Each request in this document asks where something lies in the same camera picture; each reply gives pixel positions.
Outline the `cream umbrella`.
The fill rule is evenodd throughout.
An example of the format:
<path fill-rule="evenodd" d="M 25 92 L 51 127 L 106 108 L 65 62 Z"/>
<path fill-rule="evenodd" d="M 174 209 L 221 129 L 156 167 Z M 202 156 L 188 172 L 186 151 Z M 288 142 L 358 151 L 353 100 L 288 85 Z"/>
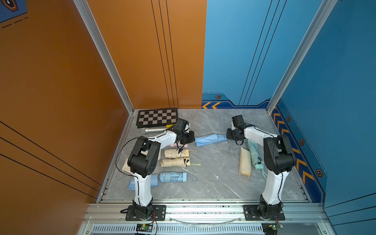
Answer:
<path fill-rule="evenodd" d="M 164 151 L 164 157 L 166 159 L 187 158 L 190 156 L 190 152 L 197 151 L 192 149 L 166 149 Z"/>

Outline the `pale yellow sleeved umbrella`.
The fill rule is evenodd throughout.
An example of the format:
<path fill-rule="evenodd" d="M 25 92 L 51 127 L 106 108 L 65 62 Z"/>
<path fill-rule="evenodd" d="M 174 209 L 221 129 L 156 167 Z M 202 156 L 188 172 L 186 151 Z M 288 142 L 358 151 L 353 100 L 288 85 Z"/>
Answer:
<path fill-rule="evenodd" d="M 161 167 L 187 167 L 187 166 L 201 166 L 200 163 L 192 163 L 190 157 L 176 158 L 176 159 L 163 159 Z"/>

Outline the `beige sleeved umbrella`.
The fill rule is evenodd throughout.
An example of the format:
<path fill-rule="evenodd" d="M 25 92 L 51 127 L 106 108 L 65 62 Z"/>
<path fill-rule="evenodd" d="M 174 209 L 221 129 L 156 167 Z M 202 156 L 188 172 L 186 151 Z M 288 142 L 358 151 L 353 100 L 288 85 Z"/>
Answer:
<path fill-rule="evenodd" d="M 240 148 L 239 174 L 245 176 L 243 183 L 246 183 L 252 174 L 251 154 L 243 147 Z"/>

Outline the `mint green sleeved umbrella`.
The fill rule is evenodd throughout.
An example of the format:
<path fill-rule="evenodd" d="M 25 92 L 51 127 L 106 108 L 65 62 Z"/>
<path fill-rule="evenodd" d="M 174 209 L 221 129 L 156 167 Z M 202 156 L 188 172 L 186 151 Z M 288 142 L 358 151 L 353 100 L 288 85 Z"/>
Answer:
<path fill-rule="evenodd" d="M 251 155 L 252 165 L 255 167 L 256 170 L 260 171 L 264 179 L 267 180 L 267 174 L 264 170 L 264 161 L 259 153 L 259 145 L 252 140 L 247 140 L 247 146 Z"/>

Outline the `light blue sleeved umbrella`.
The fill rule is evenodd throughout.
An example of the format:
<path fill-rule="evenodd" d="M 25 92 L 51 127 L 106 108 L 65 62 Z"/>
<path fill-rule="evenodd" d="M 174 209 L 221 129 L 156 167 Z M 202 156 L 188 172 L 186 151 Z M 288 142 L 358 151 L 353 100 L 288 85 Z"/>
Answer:
<path fill-rule="evenodd" d="M 159 180 L 162 183 L 186 183 L 189 178 L 194 182 L 198 180 L 196 176 L 187 172 L 161 172 L 159 175 Z"/>

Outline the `light blue umbrella sleeve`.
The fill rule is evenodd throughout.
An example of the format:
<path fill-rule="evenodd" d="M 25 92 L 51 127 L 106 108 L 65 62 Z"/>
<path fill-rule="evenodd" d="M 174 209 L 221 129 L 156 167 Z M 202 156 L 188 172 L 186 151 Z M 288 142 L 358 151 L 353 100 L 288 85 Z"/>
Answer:
<path fill-rule="evenodd" d="M 154 188 L 157 186 L 159 186 L 159 176 L 158 174 L 153 174 L 151 175 L 151 187 Z M 131 191 L 136 189 L 135 179 L 130 180 L 128 189 Z"/>

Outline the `pale yellow umbrella sleeve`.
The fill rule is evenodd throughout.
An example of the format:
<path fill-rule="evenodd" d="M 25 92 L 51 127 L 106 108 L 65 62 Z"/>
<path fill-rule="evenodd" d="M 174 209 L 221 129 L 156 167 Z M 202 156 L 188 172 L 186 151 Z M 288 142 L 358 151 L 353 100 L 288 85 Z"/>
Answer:
<path fill-rule="evenodd" d="M 131 174 L 130 166 L 128 165 L 128 158 L 126 158 L 125 163 L 121 169 L 124 173 Z"/>

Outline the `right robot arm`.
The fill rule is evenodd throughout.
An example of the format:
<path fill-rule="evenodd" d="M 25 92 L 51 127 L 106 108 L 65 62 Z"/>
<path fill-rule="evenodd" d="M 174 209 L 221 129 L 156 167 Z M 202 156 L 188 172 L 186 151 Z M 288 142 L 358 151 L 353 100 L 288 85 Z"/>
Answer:
<path fill-rule="evenodd" d="M 296 165 L 296 158 L 287 135 L 276 135 L 258 129 L 255 126 L 227 129 L 229 140 L 252 140 L 264 148 L 264 164 L 267 168 L 265 189 L 258 205 L 244 205 L 243 212 L 247 221 L 285 220 L 282 191 L 287 176 Z"/>

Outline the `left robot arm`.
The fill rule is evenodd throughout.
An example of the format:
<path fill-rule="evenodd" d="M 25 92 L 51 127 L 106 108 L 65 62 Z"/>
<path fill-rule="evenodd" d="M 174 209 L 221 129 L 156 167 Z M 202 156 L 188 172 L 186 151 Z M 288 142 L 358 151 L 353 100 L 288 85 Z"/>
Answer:
<path fill-rule="evenodd" d="M 193 131 L 165 130 L 154 137 L 137 138 L 127 162 L 135 180 L 135 198 L 127 212 L 131 217 L 144 220 L 153 214 L 151 175 L 157 166 L 160 150 L 174 143 L 186 145 L 194 141 Z"/>

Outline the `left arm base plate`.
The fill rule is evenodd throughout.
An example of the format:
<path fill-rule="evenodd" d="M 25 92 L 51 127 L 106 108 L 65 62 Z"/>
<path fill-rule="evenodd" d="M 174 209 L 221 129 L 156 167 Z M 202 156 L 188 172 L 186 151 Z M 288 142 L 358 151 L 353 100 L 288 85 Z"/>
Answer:
<path fill-rule="evenodd" d="M 166 215 L 166 205 L 151 205 L 141 207 L 139 205 L 131 205 L 128 207 L 125 220 L 126 221 L 164 221 Z"/>

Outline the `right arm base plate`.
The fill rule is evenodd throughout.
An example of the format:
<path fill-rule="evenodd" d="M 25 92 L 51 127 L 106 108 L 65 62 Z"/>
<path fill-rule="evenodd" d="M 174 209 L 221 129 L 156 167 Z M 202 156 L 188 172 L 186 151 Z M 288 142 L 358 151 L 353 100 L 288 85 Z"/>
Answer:
<path fill-rule="evenodd" d="M 281 205 L 243 205 L 243 213 L 246 221 L 285 221 L 286 217 Z"/>

